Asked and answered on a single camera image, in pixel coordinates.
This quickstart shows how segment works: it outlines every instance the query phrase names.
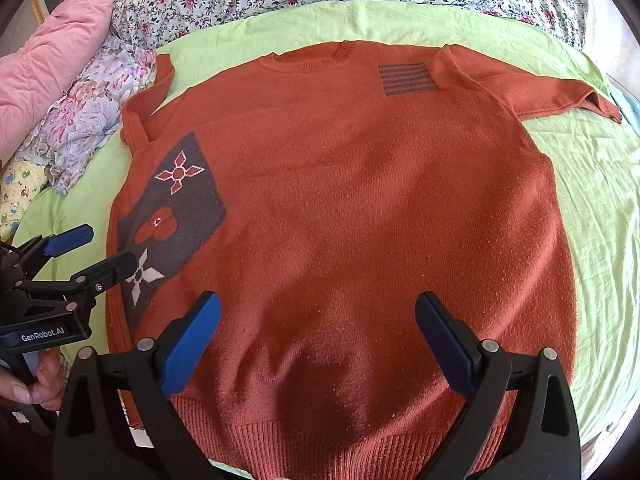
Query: blue gripper pad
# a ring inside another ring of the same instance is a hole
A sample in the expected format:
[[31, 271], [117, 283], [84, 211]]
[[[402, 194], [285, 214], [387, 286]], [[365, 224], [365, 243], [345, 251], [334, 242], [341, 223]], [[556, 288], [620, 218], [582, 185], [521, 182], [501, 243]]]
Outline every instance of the blue gripper pad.
[[211, 293], [205, 297], [202, 307], [164, 358], [160, 390], [165, 399], [185, 389], [220, 324], [221, 316], [220, 298]]
[[93, 239], [94, 230], [91, 229], [90, 225], [84, 224], [53, 237], [44, 246], [44, 253], [52, 258], [57, 258], [62, 254], [82, 247]]
[[473, 361], [426, 294], [415, 302], [415, 320], [449, 387], [470, 399], [475, 391]]

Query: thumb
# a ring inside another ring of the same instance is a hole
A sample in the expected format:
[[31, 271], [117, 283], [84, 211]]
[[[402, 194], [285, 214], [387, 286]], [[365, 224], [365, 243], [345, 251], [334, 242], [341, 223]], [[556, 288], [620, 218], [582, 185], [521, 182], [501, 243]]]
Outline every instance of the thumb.
[[31, 404], [31, 393], [24, 383], [6, 370], [0, 367], [0, 397], [20, 402], [21, 404]]

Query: pink blanket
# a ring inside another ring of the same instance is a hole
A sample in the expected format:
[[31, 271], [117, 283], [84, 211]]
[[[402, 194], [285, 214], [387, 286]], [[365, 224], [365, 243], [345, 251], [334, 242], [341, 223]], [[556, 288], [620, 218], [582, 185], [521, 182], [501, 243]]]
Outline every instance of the pink blanket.
[[114, 0], [65, 0], [0, 58], [0, 159], [7, 162], [101, 46]]

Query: ruffled floral pillow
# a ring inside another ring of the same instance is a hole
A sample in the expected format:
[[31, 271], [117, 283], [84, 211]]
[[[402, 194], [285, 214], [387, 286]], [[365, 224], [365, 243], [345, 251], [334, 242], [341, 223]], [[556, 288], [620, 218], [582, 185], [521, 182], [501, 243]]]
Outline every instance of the ruffled floral pillow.
[[46, 166], [66, 195], [97, 148], [120, 127], [120, 107], [155, 77], [156, 53], [107, 36], [66, 95], [22, 143], [17, 158]]

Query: screw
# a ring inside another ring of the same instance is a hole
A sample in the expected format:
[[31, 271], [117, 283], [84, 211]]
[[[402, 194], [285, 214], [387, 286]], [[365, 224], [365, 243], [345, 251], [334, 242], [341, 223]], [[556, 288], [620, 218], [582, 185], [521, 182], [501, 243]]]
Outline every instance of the screw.
[[546, 357], [550, 361], [555, 361], [556, 358], [558, 357], [558, 352], [556, 352], [553, 348], [549, 348], [549, 347], [546, 347], [542, 351], [542, 354], [544, 355], [544, 357]]
[[491, 352], [493, 354], [494, 352], [498, 351], [500, 345], [498, 345], [498, 343], [493, 339], [485, 339], [484, 341], [482, 341], [482, 348], [484, 348], [487, 352]]
[[146, 352], [147, 350], [151, 350], [154, 347], [155, 343], [156, 342], [150, 337], [143, 337], [140, 341], [138, 341], [136, 348], [142, 352]]
[[78, 358], [79, 359], [88, 359], [89, 357], [91, 357], [91, 355], [94, 353], [94, 349], [91, 348], [90, 346], [83, 346], [79, 351], [78, 351]]

